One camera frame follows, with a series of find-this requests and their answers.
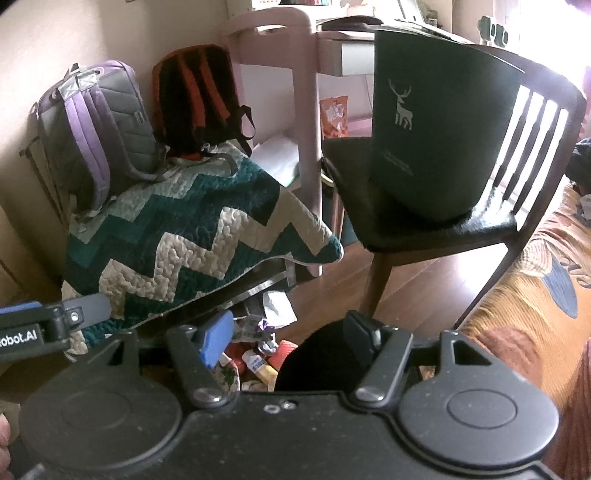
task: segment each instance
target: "orange patterned fabric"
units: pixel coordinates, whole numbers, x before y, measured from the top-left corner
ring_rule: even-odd
[[[565,480],[587,480],[591,222],[583,218],[580,196],[570,186],[561,206],[461,330],[553,399],[563,420],[547,463]]]

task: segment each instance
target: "desk drawer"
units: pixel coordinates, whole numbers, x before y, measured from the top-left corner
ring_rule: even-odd
[[[374,73],[374,42],[322,39],[318,42],[319,72],[335,77]]]

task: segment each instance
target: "purple backpack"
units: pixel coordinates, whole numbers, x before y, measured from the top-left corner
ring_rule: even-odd
[[[41,97],[37,119],[50,176],[71,213],[92,217],[111,196],[165,170],[135,73],[120,61],[74,64]],[[67,220],[59,194],[52,204]]]

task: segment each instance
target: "teal and white quilt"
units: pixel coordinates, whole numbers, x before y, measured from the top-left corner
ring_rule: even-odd
[[[112,307],[109,320],[74,335],[72,353],[222,288],[269,258],[304,265],[341,259],[340,242],[292,193],[233,146],[218,150],[226,158],[135,185],[92,220],[71,223],[62,297],[103,292]]]

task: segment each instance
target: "chair seat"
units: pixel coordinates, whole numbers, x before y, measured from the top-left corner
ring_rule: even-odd
[[[371,182],[370,154],[371,137],[323,142],[324,167],[366,249],[387,253],[449,250],[446,254],[451,254],[501,243],[516,234],[511,205],[503,202],[502,192],[492,182],[471,212],[447,223],[431,223]]]

